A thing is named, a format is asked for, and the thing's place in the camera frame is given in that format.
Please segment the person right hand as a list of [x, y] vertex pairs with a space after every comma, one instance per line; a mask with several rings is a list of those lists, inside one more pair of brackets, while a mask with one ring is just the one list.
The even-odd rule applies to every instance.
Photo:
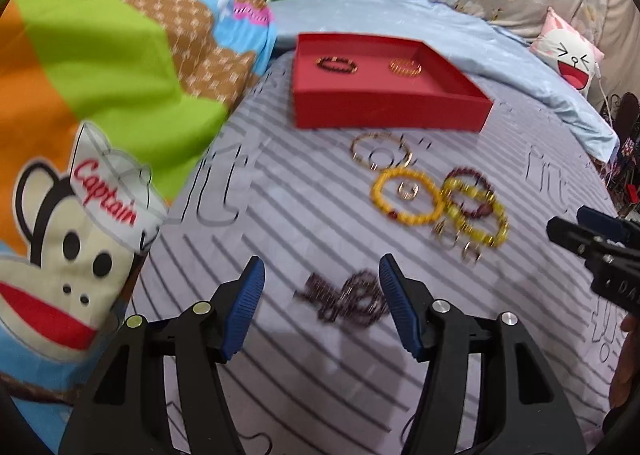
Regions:
[[612, 409], [626, 403], [631, 394], [634, 376], [639, 371], [639, 319], [628, 314], [620, 324], [620, 330], [626, 334], [626, 338], [608, 393]]

